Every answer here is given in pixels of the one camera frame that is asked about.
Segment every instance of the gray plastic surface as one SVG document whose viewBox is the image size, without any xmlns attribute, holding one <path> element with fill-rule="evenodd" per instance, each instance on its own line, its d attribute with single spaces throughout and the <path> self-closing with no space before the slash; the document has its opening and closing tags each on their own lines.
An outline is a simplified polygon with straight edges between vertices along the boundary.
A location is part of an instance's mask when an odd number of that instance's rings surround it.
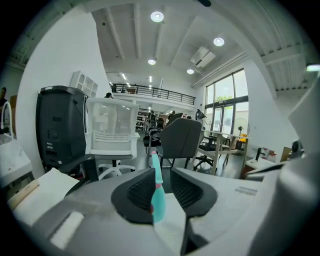
<svg viewBox="0 0 320 256">
<path fill-rule="evenodd" d="M 217 191 L 203 217 L 190 219 L 195 234 L 208 244 L 188 255 L 266 256 L 288 246 L 320 202 L 320 155 L 286 163 L 267 172 L 262 182 L 230 179 L 183 168 Z M 133 224 L 111 203 L 114 189 L 136 171 L 86 185 L 45 213 L 34 228 L 50 238 L 72 211 L 85 215 L 66 247 L 72 255 L 173 255 L 152 225 Z"/>
<path fill-rule="evenodd" d="M 111 203 L 111 194 L 118 185 L 148 170 L 81 187 L 46 212 L 33 228 L 49 239 L 68 214 L 76 211 L 85 218 L 66 247 L 72 255 L 173 255 L 153 225 L 126 221 Z"/>
</svg>

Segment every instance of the gray office chair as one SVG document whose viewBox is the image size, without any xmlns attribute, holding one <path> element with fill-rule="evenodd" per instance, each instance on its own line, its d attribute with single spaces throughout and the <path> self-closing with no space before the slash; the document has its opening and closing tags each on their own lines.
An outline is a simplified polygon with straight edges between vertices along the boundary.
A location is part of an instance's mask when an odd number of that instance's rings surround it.
<svg viewBox="0 0 320 256">
<path fill-rule="evenodd" d="M 156 150 L 160 155 L 160 166 L 163 167 L 164 159 L 173 159 L 173 167 L 176 158 L 186 158 L 184 168 L 188 161 L 197 152 L 201 123 L 191 119 L 178 118 L 160 133 L 161 146 Z"/>
</svg>

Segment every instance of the mesh chair back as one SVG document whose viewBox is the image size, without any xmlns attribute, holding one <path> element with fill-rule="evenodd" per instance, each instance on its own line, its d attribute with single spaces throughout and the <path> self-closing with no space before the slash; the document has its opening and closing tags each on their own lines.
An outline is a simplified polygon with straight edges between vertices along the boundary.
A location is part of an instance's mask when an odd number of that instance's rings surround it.
<svg viewBox="0 0 320 256">
<path fill-rule="evenodd" d="M 86 104 L 90 153 L 131 155 L 139 106 L 113 98 L 88 98 Z"/>
</svg>

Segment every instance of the fan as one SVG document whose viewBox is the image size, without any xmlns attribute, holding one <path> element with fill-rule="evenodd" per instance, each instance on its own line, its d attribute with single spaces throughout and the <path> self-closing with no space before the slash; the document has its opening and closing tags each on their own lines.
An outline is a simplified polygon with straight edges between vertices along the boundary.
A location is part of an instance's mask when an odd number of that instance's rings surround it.
<svg viewBox="0 0 320 256">
<path fill-rule="evenodd" d="M 236 133 L 237 131 L 239 131 L 239 136 L 241 136 L 241 134 L 246 134 L 248 136 L 250 132 L 250 125 L 248 121 L 244 118 L 238 118 L 237 120 L 235 120 L 233 127 L 234 135 L 238 135 Z"/>
</svg>

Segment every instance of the air conditioner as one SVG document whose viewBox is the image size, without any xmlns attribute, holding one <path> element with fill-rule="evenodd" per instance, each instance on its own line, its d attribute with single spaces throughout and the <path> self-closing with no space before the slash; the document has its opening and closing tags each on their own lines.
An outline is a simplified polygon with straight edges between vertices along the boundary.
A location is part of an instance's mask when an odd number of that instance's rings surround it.
<svg viewBox="0 0 320 256">
<path fill-rule="evenodd" d="M 204 68 L 206 65 L 208 65 L 216 55 L 213 54 L 212 51 L 205 47 L 200 47 L 199 50 L 193 55 L 191 62 L 194 63 L 194 65 L 197 68 Z"/>
</svg>

